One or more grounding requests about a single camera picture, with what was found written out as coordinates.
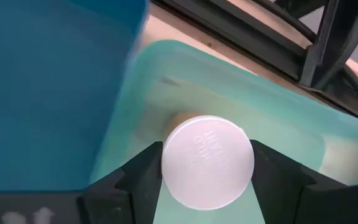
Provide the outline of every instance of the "translucent plastic bin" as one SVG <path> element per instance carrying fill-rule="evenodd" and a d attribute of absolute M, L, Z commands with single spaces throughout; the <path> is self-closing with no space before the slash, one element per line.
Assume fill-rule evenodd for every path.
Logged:
<path fill-rule="evenodd" d="M 89 184 L 146 0 L 0 0 L 0 190 Z"/>
<path fill-rule="evenodd" d="M 229 119 L 256 139 L 344 184 L 358 184 L 358 119 L 175 41 L 144 49 L 126 75 L 92 180 L 154 141 L 169 120 L 196 112 Z M 249 185 L 232 204 L 196 211 L 163 183 L 154 223 L 263 223 Z"/>

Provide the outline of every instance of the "blue bin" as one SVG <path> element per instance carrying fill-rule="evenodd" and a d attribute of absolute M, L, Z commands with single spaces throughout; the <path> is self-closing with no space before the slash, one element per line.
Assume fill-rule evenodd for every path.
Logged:
<path fill-rule="evenodd" d="M 0 190 L 90 182 L 146 0 L 0 0 Z"/>

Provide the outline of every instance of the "black metal bar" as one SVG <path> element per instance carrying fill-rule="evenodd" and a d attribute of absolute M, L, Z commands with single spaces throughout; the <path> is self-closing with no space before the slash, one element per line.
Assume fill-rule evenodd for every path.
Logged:
<path fill-rule="evenodd" d="M 258 32 L 263 33 L 266 36 L 270 37 L 270 39 L 274 39 L 274 41 L 277 44 L 293 52 L 297 57 L 305 56 L 305 50 L 301 48 L 298 44 L 280 35 L 277 31 L 265 25 L 263 22 L 260 22 L 258 19 L 244 12 L 237 6 L 222 0 L 209 0 L 209 1 L 215 4 L 220 9 L 223 9 L 227 13 L 233 15 L 235 18 L 239 19 L 242 22 L 242 24 L 244 25 L 247 24 L 248 26 L 252 27 Z"/>
<path fill-rule="evenodd" d="M 331 27 L 333 26 L 334 16 L 338 7 L 339 0 L 330 0 L 324 8 L 323 16 L 314 44 L 311 45 L 306 54 L 305 64 L 302 69 L 299 84 L 311 88 L 316 68 L 323 62 L 324 53 L 328 44 Z"/>
<path fill-rule="evenodd" d="M 295 19 L 299 19 L 323 7 L 328 0 L 276 0 L 274 3 L 285 9 Z"/>
<path fill-rule="evenodd" d="M 316 34 L 312 30 L 310 30 L 309 27 L 304 25 L 302 22 L 299 22 L 297 18 L 291 16 L 286 10 L 282 9 L 280 6 L 269 0 L 254 0 L 254 2 L 256 2 L 258 5 L 262 6 L 263 8 L 267 9 L 271 13 L 278 16 L 283 21 L 294 27 L 308 40 L 314 42 L 316 38 Z"/>
<path fill-rule="evenodd" d="M 328 34 L 321 33 L 328 36 L 328 39 L 325 50 L 322 50 L 323 60 L 314 74 L 315 81 L 312 85 L 316 89 L 323 89 L 337 71 L 345 66 L 358 44 L 358 0 L 340 0 L 335 12 L 331 13 L 334 14 L 334 20 L 330 31 Z M 327 11 L 325 17 L 331 16 Z"/>

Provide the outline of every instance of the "light green plastic container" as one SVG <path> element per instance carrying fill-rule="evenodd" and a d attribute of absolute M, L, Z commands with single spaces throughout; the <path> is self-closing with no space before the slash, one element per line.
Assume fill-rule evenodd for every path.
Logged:
<path fill-rule="evenodd" d="M 358 119 L 176 41 L 156 42 L 125 76 L 92 182 L 155 141 L 173 115 L 229 119 L 256 139 L 345 184 L 358 184 Z M 209 212 L 177 202 L 163 183 L 154 223 L 264 223 L 250 184 Z"/>

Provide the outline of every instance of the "round white lid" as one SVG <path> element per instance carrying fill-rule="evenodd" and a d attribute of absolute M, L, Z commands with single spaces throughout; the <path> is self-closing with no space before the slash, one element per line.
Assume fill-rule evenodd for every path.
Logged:
<path fill-rule="evenodd" d="M 217 116 L 184 121 L 169 135 L 162 153 L 162 175 L 172 196 L 196 210 L 235 201 L 254 171 L 254 152 L 245 132 Z"/>

